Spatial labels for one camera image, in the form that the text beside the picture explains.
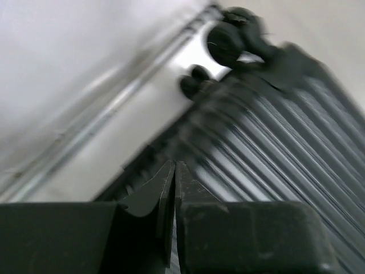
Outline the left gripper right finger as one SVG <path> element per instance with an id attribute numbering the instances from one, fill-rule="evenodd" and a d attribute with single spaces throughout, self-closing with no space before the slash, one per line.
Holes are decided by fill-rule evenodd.
<path id="1" fill-rule="evenodd" d="M 182 273 L 337 273 L 318 214 L 299 202 L 221 202 L 177 162 Z"/>

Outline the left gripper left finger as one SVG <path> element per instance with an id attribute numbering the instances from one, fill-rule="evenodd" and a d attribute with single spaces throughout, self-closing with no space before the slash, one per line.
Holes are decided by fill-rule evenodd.
<path id="1" fill-rule="evenodd" d="M 1 205 L 2 273 L 164 273 L 175 163 L 120 201 Z"/>

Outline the black hard-shell suitcase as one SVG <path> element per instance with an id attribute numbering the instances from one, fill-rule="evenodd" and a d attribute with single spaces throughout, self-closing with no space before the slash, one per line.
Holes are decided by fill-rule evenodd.
<path id="1" fill-rule="evenodd" d="M 207 33 L 211 57 L 180 79 L 193 103 L 98 196 L 120 201 L 167 161 L 184 162 L 221 202 L 299 202 L 319 216 L 337 273 L 364 272 L 364 116 L 321 62 L 297 45 L 268 44 L 260 19 L 221 11 Z M 171 255 L 178 256 L 176 184 Z"/>

